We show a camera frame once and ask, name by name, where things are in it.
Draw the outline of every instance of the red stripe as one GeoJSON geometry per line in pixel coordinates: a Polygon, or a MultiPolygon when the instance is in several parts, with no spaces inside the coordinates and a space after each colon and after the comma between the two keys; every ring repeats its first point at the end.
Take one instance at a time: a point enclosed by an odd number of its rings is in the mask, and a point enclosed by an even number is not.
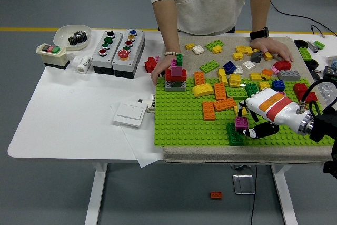
{"type": "Polygon", "coordinates": [[[274,121],[276,115],[287,105],[293,102],[290,98],[284,97],[283,99],[279,100],[272,108],[269,109],[267,112],[267,117],[269,120],[274,121]]]}

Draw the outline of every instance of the gray floor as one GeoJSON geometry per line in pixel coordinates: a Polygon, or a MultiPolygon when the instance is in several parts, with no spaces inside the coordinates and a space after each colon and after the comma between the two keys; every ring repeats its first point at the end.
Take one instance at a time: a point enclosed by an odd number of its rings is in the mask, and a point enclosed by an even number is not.
{"type": "MultiPolygon", "coordinates": [[[[315,19],[337,31],[337,0],[272,0],[279,10],[315,19]]],[[[2,27],[156,28],[150,0],[0,0],[2,27]]],[[[237,30],[249,30],[249,1],[237,30]]],[[[271,31],[310,32],[307,19],[270,9],[271,31]]],[[[34,92],[44,65],[36,46],[55,32],[0,31],[0,224],[84,224],[94,169],[71,161],[18,161],[7,148],[34,92]]],[[[111,164],[99,224],[249,224],[252,196],[233,192],[228,165],[167,165],[140,169],[111,164]],[[210,191],[222,191],[211,201],[210,191]]],[[[253,167],[249,173],[254,175],[253,167]]],[[[253,224],[283,224],[269,167],[258,167],[253,224]]],[[[302,224],[335,224],[337,181],[322,168],[293,167],[286,173],[302,224]]]]}

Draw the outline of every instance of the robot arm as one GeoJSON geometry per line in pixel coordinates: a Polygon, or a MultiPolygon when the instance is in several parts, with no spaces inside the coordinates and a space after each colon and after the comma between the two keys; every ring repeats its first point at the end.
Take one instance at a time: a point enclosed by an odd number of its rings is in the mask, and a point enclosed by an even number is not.
{"type": "MultiPolygon", "coordinates": [[[[239,113],[242,115],[243,107],[246,107],[255,122],[258,122],[257,115],[267,120],[252,129],[241,131],[242,134],[251,138],[262,138],[279,131],[279,125],[287,125],[294,132],[300,135],[310,135],[310,138],[319,142],[325,135],[337,139],[337,112],[332,106],[337,98],[323,110],[321,114],[315,102],[310,103],[310,110],[305,109],[305,99],[310,91],[323,82],[333,83],[337,87],[337,81],[320,79],[313,83],[304,93],[299,105],[271,88],[258,91],[244,101],[239,103],[239,113]],[[318,112],[314,114],[312,104],[316,106],[318,112]]],[[[332,174],[337,178],[337,142],[334,142],[332,153],[333,161],[328,161],[324,165],[323,172],[332,174]]]]}

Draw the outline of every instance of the gray control box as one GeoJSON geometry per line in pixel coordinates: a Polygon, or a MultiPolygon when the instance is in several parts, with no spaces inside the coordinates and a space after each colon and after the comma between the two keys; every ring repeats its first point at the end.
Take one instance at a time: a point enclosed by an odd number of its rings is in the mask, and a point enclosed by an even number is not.
{"type": "Polygon", "coordinates": [[[125,31],[123,39],[117,49],[117,52],[112,60],[112,67],[115,72],[115,76],[125,77],[128,79],[133,79],[136,73],[139,61],[141,59],[142,53],[145,47],[145,33],[142,30],[128,29],[125,31]],[[118,56],[118,52],[125,47],[125,42],[128,41],[128,36],[130,32],[133,34],[137,31],[135,36],[135,41],[133,46],[130,48],[130,53],[126,60],[122,60],[118,56]]]}
{"type": "Polygon", "coordinates": [[[100,42],[97,45],[97,48],[92,57],[92,66],[94,67],[94,71],[100,74],[108,74],[113,75],[114,70],[112,67],[112,59],[121,43],[123,38],[122,33],[115,33],[115,37],[112,39],[112,44],[110,44],[110,49],[107,50],[107,55],[100,56],[99,51],[102,49],[102,45],[105,43],[105,38],[109,37],[107,35],[108,31],[105,31],[100,42]]]}

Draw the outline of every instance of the person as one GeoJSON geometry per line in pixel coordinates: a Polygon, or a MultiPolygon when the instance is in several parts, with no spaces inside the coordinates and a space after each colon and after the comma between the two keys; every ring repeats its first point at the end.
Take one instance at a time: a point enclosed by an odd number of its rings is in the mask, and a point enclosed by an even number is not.
{"type": "MultiPolygon", "coordinates": [[[[151,73],[153,84],[180,53],[178,31],[191,35],[217,35],[234,32],[244,0],[151,0],[159,30],[165,44],[165,57],[151,73]]],[[[266,27],[270,0],[250,0],[252,31],[266,27]]],[[[251,40],[250,47],[273,52],[293,61],[288,47],[269,37],[251,40]]]]}

